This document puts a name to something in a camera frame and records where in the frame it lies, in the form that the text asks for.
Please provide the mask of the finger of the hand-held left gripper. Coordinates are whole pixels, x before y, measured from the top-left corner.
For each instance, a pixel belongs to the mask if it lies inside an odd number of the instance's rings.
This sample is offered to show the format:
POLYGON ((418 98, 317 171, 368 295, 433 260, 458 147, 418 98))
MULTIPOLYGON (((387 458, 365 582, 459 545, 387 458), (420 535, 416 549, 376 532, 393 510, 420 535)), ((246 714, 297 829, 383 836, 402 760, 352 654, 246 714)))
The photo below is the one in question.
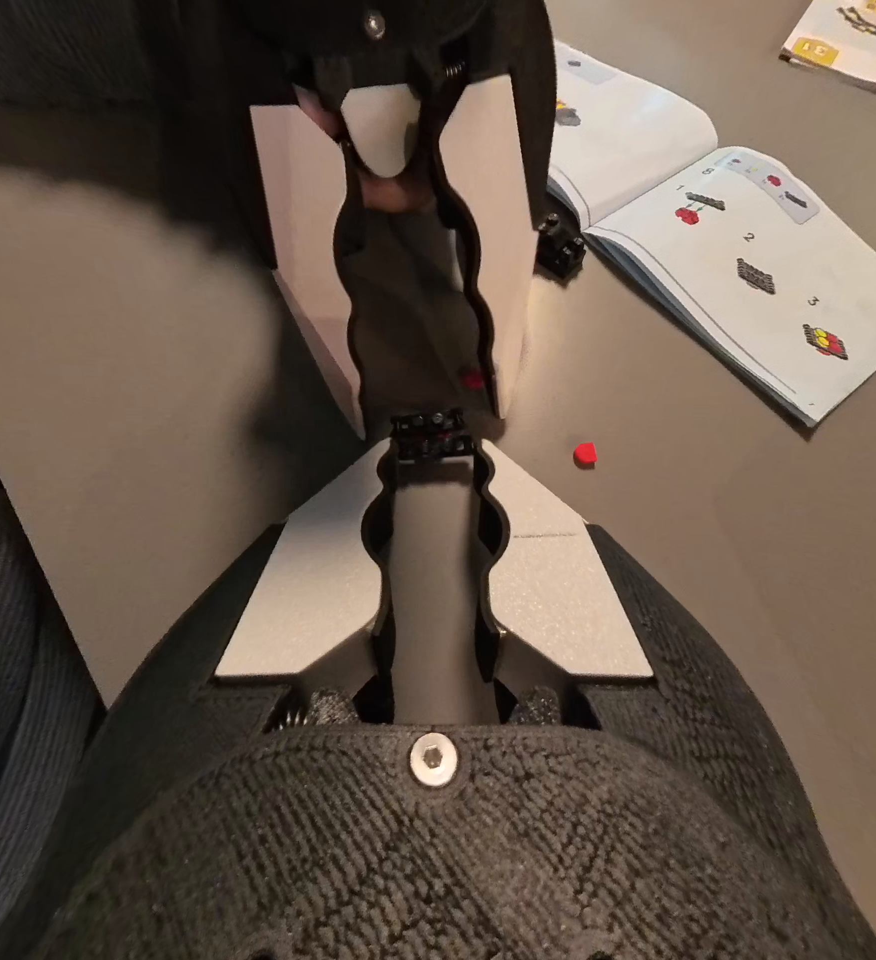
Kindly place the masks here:
POLYGON ((508 74, 466 86, 439 135, 451 191, 477 236, 471 285, 487 310, 487 384, 503 420, 519 376, 535 269, 535 229, 508 74))
POLYGON ((253 105, 250 115, 276 284, 332 398, 364 440, 361 378, 348 339, 352 301, 335 254, 348 198, 344 152, 297 105, 253 105))

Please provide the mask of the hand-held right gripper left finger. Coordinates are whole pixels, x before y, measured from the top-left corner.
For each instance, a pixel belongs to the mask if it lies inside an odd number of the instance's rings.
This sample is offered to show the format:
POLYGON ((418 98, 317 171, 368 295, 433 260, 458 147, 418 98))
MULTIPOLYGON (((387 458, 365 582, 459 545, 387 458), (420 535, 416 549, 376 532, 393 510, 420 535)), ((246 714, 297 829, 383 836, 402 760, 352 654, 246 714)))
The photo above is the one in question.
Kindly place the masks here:
POLYGON ((384 580, 364 521, 384 494, 379 441, 284 524, 216 668, 218 681, 367 681, 384 580))

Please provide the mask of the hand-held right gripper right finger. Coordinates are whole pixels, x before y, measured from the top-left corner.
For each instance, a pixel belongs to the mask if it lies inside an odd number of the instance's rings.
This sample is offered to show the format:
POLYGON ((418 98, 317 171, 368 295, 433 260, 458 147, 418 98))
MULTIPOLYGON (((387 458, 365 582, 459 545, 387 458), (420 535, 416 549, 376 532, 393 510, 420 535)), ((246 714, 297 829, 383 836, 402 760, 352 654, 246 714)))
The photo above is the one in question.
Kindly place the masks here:
POLYGON ((487 439, 473 474, 482 678, 653 678, 588 523, 487 439))

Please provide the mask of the black lego plate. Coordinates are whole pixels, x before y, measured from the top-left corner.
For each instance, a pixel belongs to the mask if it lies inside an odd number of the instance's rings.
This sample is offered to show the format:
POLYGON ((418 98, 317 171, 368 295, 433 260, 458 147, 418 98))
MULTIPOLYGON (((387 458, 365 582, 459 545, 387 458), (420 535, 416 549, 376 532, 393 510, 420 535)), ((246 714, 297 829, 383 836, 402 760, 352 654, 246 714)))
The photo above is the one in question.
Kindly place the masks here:
POLYGON ((474 441, 467 433, 414 434, 396 438, 399 462, 423 463, 472 456, 474 441))
POLYGON ((392 433, 396 437, 452 434, 465 429, 464 414, 459 408, 398 414, 392 417, 392 433))

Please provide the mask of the black yellow red lego car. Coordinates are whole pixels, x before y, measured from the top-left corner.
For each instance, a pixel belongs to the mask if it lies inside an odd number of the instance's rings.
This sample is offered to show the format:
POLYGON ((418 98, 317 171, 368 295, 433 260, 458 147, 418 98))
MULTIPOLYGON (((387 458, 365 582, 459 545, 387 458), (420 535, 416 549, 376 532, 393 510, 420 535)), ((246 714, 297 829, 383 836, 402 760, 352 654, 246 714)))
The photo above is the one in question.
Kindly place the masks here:
POLYGON ((582 269, 587 245, 556 212, 548 213, 538 228, 536 272, 566 286, 582 269))

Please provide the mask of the person's left hand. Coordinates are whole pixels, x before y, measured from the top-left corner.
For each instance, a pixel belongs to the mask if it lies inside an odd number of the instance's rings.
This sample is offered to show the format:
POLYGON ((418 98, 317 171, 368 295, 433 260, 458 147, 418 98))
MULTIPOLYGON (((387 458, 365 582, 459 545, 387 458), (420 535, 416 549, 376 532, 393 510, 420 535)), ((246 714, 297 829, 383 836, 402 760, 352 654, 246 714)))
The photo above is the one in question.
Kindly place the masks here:
MULTIPOLYGON (((343 143, 346 128, 342 116, 327 110, 316 93, 300 86, 293 90, 300 109, 328 137, 343 143)), ((387 214, 419 213, 436 206, 430 175, 419 161, 410 161, 394 177, 381 177, 361 163, 357 167, 363 205, 368 210, 387 214)))

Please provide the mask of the open instruction booklet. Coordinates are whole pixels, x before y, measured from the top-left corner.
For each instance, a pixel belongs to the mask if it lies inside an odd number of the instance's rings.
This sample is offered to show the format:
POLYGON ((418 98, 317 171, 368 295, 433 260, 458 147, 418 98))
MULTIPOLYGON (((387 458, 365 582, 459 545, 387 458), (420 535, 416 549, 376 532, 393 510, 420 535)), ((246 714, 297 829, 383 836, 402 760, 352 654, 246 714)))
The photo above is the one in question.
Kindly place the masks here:
POLYGON ((693 102, 557 40, 548 190, 605 254, 806 426, 876 373, 876 251, 693 102))

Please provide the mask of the person's torso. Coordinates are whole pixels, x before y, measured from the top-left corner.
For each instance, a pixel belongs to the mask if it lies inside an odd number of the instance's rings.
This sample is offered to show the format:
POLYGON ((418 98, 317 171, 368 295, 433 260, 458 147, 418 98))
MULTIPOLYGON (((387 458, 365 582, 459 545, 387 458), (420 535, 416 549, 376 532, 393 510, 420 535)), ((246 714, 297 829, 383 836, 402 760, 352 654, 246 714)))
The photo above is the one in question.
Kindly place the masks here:
POLYGON ((0 927, 103 705, 0 481, 0 927))

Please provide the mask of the closed instruction booklet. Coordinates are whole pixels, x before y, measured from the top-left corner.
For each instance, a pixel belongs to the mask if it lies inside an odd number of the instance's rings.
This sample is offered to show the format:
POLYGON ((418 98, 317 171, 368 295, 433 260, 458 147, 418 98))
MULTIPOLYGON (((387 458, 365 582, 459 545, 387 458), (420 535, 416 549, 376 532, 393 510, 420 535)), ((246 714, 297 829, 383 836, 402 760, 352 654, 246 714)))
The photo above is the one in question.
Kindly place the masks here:
POLYGON ((811 2, 779 58, 876 93, 876 1, 811 2))

